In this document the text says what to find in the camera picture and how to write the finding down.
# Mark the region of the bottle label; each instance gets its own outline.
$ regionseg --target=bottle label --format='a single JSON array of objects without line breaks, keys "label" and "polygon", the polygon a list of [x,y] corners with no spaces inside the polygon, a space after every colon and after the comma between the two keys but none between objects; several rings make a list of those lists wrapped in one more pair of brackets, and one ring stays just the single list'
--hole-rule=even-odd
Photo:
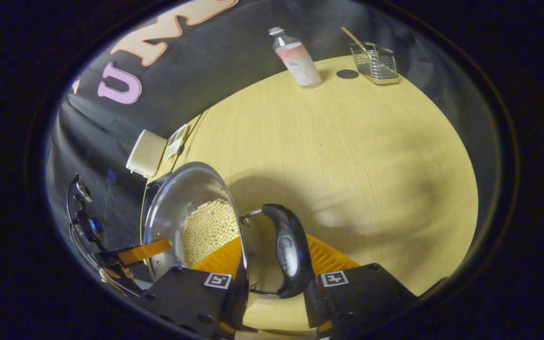
[{"label": "bottle label", "polygon": [[312,85],[320,81],[318,70],[302,43],[286,50],[277,50],[276,54],[298,84]]}]

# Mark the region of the light wood tabletop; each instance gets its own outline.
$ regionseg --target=light wood tabletop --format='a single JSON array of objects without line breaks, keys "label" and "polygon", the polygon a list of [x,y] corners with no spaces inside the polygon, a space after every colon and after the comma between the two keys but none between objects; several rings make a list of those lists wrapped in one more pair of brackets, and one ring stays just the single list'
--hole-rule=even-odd
[{"label": "light wood tabletop", "polygon": [[[442,112],[403,77],[386,86],[362,75],[341,79],[337,71],[356,69],[351,56],[315,64],[318,88],[302,90],[281,72],[192,120],[175,167],[209,164],[239,214],[285,205],[308,234],[361,265],[380,263],[421,295],[458,267],[475,231],[477,188],[466,149]],[[150,181],[174,161],[162,162]],[[270,326],[274,307],[255,300],[247,325],[307,329],[302,307],[299,317],[285,313]],[[253,316],[262,313],[267,320]]]}]

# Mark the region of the bottle cap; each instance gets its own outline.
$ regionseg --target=bottle cap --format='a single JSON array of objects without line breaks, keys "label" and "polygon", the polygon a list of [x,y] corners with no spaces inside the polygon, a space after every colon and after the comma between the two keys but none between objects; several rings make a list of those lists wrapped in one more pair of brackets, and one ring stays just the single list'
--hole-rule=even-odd
[{"label": "bottle cap", "polygon": [[268,32],[270,32],[270,35],[273,36],[273,35],[276,35],[276,34],[284,33],[285,30],[283,30],[282,28],[276,26],[274,28],[270,28],[268,30]]}]

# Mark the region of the plastic bottle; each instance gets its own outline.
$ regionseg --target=plastic bottle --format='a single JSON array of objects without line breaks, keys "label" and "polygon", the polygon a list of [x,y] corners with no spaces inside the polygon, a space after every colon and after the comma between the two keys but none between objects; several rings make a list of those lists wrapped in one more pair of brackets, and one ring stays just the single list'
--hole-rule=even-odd
[{"label": "plastic bottle", "polygon": [[302,42],[287,35],[285,30],[278,26],[270,28],[268,32],[274,37],[272,48],[274,48],[282,62],[285,63],[297,84],[302,88],[319,86],[322,83],[320,75]]}]

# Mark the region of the wooden stick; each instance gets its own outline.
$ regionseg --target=wooden stick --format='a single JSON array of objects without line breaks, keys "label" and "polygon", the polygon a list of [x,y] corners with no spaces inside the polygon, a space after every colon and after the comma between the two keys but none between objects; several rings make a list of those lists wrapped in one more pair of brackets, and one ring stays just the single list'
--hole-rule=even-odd
[{"label": "wooden stick", "polygon": [[362,43],[360,42],[360,40],[358,40],[358,39],[356,39],[356,37],[354,37],[354,35],[352,34],[352,32],[348,31],[348,29],[345,28],[345,27],[342,27],[341,29],[342,29],[343,32],[345,32],[350,38],[352,38],[352,40],[353,40],[355,43],[357,43],[358,46],[359,46],[360,48],[362,48],[363,51],[366,52],[366,48],[362,45]]}]

